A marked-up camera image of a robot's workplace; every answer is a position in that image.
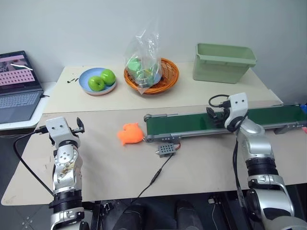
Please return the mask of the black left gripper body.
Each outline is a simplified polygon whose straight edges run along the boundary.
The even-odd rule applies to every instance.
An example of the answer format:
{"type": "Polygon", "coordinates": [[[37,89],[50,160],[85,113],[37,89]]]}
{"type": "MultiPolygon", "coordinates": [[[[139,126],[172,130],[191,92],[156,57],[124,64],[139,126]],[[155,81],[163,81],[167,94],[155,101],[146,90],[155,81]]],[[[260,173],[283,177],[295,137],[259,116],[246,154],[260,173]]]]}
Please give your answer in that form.
{"type": "Polygon", "coordinates": [[[72,135],[75,137],[75,138],[79,138],[79,136],[77,135],[77,133],[84,133],[85,130],[83,127],[79,127],[79,128],[76,128],[76,129],[71,129],[71,133],[72,135]]]}

